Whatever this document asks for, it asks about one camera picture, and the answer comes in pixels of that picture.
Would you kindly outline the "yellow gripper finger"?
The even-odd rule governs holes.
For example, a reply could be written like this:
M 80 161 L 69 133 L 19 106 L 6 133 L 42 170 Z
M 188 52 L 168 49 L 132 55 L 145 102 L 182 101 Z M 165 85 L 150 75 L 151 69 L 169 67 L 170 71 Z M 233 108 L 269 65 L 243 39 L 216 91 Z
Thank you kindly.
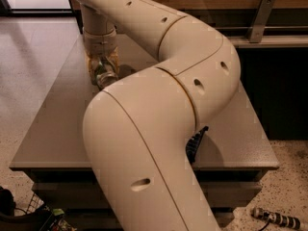
M 115 73 L 119 73 L 118 48 L 116 48 L 109 56 L 110 62 L 113 64 Z
M 96 58 L 91 58 L 90 56 L 86 56 L 86 64 L 90 76 L 90 81 L 93 85 L 96 84 L 95 70 L 98 66 L 98 61 Z

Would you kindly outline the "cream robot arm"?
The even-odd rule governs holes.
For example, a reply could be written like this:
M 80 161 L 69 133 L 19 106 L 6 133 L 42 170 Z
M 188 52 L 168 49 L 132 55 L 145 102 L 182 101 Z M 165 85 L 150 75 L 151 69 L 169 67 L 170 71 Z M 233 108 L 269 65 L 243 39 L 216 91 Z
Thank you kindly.
M 189 139 L 240 82 L 228 38 L 151 0 L 77 0 L 157 60 L 93 97 L 83 121 L 91 168 L 124 231 L 220 231 L 186 156 Z

